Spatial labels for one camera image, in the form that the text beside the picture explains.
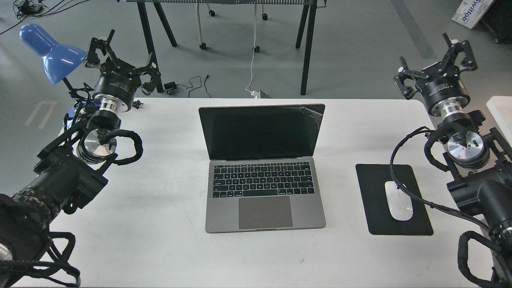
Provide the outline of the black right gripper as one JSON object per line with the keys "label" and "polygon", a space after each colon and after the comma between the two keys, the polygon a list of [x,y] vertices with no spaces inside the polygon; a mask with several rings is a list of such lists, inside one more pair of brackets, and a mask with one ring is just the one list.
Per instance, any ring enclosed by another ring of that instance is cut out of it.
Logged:
{"label": "black right gripper", "polygon": [[[442,36],[448,50],[439,64],[415,71],[408,68],[406,60],[401,56],[398,75],[394,77],[395,84],[406,100],[412,99],[417,92],[421,93],[426,110],[431,116],[441,116],[443,102],[447,100],[458,102],[461,108],[465,108],[470,97],[460,79],[460,73],[478,69],[468,40],[452,40],[446,33]],[[415,81],[414,88],[407,86],[406,80]]]}

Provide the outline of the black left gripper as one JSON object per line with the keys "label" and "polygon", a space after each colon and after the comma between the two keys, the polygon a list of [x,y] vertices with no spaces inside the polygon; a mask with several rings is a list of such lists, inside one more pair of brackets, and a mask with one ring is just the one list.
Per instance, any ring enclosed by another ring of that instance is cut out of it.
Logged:
{"label": "black left gripper", "polygon": [[[127,112],[132,108],[137,88],[146,95],[151,95],[161,81],[156,55],[148,55],[147,64],[135,68],[131,64],[121,62],[110,46],[115,30],[112,29],[106,40],[92,38],[88,52],[84,57],[87,68],[100,69],[100,77],[93,91],[94,101],[101,104],[105,100],[115,102],[118,112]],[[97,50],[108,56],[100,62]]]}

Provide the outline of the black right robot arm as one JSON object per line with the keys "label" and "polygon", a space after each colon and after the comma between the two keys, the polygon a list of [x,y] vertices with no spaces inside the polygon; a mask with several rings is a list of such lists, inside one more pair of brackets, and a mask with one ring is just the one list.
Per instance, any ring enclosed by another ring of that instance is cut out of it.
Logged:
{"label": "black right robot arm", "polygon": [[[512,168],[511,146],[496,129],[483,135],[479,128],[485,121],[479,110],[463,109],[470,97],[460,75],[477,69],[470,42],[452,40],[443,33],[448,50],[441,61],[415,71],[401,57],[394,77],[405,99],[416,93],[424,99],[426,111],[440,116],[441,123],[431,130],[423,126],[402,139],[392,152],[389,170],[393,182],[411,199],[481,227],[485,236],[468,231],[459,237],[457,262],[461,274],[481,288],[510,288],[512,247]],[[413,195],[394,171],[395,155],[409,139],[424,133],[424,155],[428,162],[453,181],[448,191],[457,208],[449,208]],[[490,280],[476,277],[468,266],[468,243],[475,240],[492,254],[494,267]]]}

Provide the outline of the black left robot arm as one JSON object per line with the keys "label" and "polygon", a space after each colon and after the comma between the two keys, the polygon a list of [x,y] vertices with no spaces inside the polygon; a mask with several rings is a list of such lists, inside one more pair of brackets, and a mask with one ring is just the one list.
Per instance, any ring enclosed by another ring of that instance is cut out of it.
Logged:
{"label": "black left robot arm", "polygon": [[118,58],[106,40],[92,38],[88,51],[59,44],[42,27],[26,24],[20,39],[42,60],[51,84],[63,81],[76,101],[64,116],[63,132],[37,157],[36,178],[13,196],[1,195],[1,286],[22,277],[80,286],[80,273],[69,264],[76,239],[51,232],[60,212],[84,208],[107,185],[104,172],[127,165],[143,154],[141,137],[120,128],[119,113],[138,108],[135,93],[150,95],[160,84],[156,56],[134,67]]}

